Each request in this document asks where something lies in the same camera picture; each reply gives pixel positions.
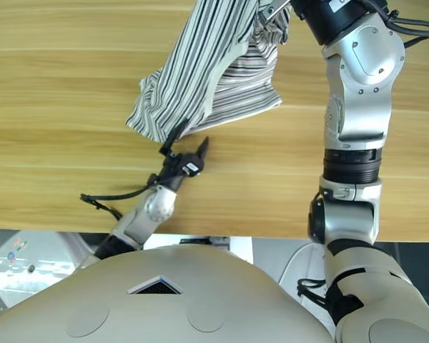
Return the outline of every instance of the floor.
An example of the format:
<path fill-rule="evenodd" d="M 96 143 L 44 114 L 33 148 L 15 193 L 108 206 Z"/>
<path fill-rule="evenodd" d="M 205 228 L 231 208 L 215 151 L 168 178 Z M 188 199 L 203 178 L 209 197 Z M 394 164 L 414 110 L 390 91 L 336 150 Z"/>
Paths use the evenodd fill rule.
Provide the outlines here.
<path fill-rule="evenodd" d="M 15 232 L 0 230 L 0 246 Z M 290 257 L 308 243 L 299 239 L 254 238 L 255 264 L 278 282 Z M 429 243 L 377 243 L 392 254 L 429 303 Z M 0 300 L 0 309 L 4 307 Z"/>

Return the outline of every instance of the wooden table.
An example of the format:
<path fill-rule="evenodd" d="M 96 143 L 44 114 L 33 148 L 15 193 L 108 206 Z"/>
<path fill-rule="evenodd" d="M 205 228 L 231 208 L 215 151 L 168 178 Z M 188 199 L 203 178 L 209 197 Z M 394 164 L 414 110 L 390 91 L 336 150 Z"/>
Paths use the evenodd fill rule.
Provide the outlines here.
<path fill-rule="evenodd" d="M 124 125 L 137 82 L 162 66 L 193 0 L 0 0 L 0 228 L 108 232 L 79 193 L 135 190 L 159 145 Z M 429 0 L 391 1 L 429 20 Z M 296 17 L 274 85 L 284 104 L 184 139 L 211 137 L 206 171 L 182 187 L 161 232 L 306 237 L 322 171 L 328 87 Z M 429 241 L 429 41 L 408 51 L 384 153 L 384 240 Z M 117 202 L 123 212 L 137 199 Z"/>

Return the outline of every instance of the striped fabric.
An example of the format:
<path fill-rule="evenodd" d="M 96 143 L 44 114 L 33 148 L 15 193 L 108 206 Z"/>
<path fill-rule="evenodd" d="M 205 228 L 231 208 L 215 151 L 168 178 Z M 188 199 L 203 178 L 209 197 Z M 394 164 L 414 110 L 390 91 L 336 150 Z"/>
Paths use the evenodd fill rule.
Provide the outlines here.
<path fill-rule="evenodd" d="M 162 142 L 186 118 L 188 134 L 278 106 L 271 78 L 290 8 L 264 26 L 257 14 L 270 2 L 199 0 L 165 66 L 140 81 L 126 124 Z"/>

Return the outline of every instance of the black cable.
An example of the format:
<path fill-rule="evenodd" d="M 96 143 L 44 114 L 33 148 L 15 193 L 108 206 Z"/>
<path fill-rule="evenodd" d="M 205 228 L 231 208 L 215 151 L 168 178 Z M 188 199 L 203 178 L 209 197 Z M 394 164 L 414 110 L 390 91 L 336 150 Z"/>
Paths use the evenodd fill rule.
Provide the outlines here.
<path fill-rule="evenodd" d="M 326 299 L 310 291 L 310 289 L 324 286 L 325 283 L 326 280 L 299 279 L 297 281 L 297 295 L 299 297 L 307 297 L 311 302 L 314 302 L 316 305 L 328 310 L 329 306 L 327 305 Z"/>
<path fill-rule="evenodd" d="M 83 202 L 86 202 L 87 204 L 91 204 L 92 206 L 95 206 L 96 209 L 103 209 L 104 211 L 107 211 L 112 214 L 112 216 L 119 221 L 122 218 L 122 213 L 119 212 L 116 209 L 110 208 L 108 206 L 105 206 L 101 203 L 99 203 L 97 200 L 105 200 L 105 201 L 111 201 L 111 200 L 123 200 L 123 199 L 130 199 L 133 197 L 136 197 L 137 195 L 142 194 L 146 190 L 148 190 L 151 186 L 157 185 L 157 184 L 165 184 L 167 182 L 171 182 L 173 179 L 179 177 L 179 175 L 176 175 L 174 177 L 170 177 L 168 179 L 159 180 L 157 176 L 154 175 L 150 179 L 150 181 L 147 183 L 146 186 L 142 187 L 141 189 L 126 193 L 126 194 L 120 194 L 120 195 L 88 195 L 88 194 L 81 194 L 80 199 Z"/>
<path fill-rule="evenodd" d="M 409 48 L 424 39 L 429 39 L 429 29 L 428 30 L 419 30 L 419 29 L 409 29 L 408 27 L 404 27 L 398 24 L 410 25 L 410 26 L 422 26 L 429 28 L 429 21 L 426 20 L 418 20 L 418 19 L 407 19 L 407 18 L 399 18 L 399 12 L 397 10 L 391 11 L 389 14 L 383 11 L 380 5 L 378 5 L 373 0 L 357 0 L 366 6 L 370 11 L 374 11 L 378 13 L 381 19 L 385 22 L 385 25 L 400 34 L 406 34 L 408 36 L 417 36 L 410 41 L 406 41 L 404 43 L 405 48 Z"/>

